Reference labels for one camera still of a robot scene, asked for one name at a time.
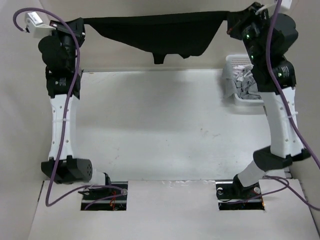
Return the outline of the grey tank top pile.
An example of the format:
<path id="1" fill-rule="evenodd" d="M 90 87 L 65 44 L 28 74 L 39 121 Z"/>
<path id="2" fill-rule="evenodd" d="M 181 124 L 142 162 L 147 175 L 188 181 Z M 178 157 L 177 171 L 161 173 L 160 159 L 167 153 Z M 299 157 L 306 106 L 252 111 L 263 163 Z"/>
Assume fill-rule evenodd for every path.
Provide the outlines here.
<path id="1" fill-rule="evenodd" d="M 242 100 L 261 100 L 257 83 L 251 70 L 252 64 L 226 64 L 222 70 L 222 79 L 225 81 L 224 97 L 229 98 L 236 94 Z"/>

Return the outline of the black tank top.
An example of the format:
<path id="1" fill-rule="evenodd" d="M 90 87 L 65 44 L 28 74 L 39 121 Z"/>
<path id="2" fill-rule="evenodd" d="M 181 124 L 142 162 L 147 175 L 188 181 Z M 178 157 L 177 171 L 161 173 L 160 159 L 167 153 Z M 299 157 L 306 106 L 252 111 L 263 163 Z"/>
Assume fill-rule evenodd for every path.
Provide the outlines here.
<path id="1" fill-rule="evenodd" d="M 102 37 L 152 53 L 154 64 L 161 65 L 167 55 L 201 56 L 227 15 L 227 11 L 206 11 L 83 21 Z"/>

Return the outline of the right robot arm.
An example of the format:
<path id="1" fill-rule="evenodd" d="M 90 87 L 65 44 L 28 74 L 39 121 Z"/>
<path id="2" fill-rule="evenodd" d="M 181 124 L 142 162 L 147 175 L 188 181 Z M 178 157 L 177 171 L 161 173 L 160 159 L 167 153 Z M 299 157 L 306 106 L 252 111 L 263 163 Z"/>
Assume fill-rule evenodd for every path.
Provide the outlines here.
<path id="1" fill-rule="evenodd" d="M 244 43 L 270 131 L 270 145 L 256 150 L 252 162 L 233 178 L 229 191 L 243 198 L 267 172 L 303 161 L 311 152 L 297 133 L 297 81 L 294 66 L 285 57 L 299 36 L 295 21 L 278 7 L 271 13 L 254 2 L 227 15 L 227 34 Z"/>

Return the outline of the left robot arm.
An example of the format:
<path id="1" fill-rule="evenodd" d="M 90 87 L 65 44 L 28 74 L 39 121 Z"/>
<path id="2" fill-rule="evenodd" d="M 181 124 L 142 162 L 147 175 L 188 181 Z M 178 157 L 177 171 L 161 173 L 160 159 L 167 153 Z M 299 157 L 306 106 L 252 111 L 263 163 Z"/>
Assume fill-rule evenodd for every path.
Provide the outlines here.
<path id="1" fill-rule="evenodd" d="M 78 51 L 85 41 L 82 18 L 62 24 L 52 20 L 53 30 L 42 38 L 38 49 L 45 63 L 46 89 L 52 112 L 52 140 L 48 159 L 40 165 L 47 177 L 57 184 L 96 185 L 100 199 L 112 195 L 110 178 L 94 169 L 89 159 L 76 151 L 76 111 L 80 100 L 81 74 L 77 68 Z"/>

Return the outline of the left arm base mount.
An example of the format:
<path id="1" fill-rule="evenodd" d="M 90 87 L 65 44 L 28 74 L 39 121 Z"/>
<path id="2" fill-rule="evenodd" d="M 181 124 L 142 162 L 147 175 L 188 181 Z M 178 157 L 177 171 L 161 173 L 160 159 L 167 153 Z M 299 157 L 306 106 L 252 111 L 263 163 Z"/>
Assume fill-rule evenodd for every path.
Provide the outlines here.
<path id="1" fill-rule="evenodd" d="M 81 211 L 125 211 L 127 195 L 120 189 L 128 189 L 128 182 L 112 182 L 117 188 L 85 188 L 78 191 L 81 195 Z"/>

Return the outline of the white plastic laundry basket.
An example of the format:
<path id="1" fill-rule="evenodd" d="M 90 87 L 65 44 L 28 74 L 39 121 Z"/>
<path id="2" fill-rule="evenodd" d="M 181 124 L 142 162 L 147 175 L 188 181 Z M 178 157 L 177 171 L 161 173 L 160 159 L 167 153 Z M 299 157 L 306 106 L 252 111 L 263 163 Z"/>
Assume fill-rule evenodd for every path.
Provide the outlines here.
<path id="1" fill-rule="evenodd" d="M 231 54 L 228 55 L 226 58 L 226 64 L 230 64 L 233 67 L 238 65 L 248 65 L 251 64 L 249 56 L 246 54 Z M 234 99 L 234 103 L 237 106 L 241 107 L 260 107 L 264 105 L 263 100 L 244 100 L 240 99 L 236 94 L 230 96 Z"/>

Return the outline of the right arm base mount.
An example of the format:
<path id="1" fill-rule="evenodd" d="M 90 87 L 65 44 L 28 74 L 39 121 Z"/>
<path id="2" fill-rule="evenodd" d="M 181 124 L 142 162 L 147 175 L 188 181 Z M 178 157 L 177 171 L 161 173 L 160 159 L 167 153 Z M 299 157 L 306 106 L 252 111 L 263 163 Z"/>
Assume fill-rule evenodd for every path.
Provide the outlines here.
<path id="1" fill-rule="evenodd" d="M 261 196 L 253 199 L 262 193 L 259 183 L 241 193 L 235 192 L 232 181 L 217 181 L 215 186 L 218 208 L 221 211 L 265 210 Z"/>

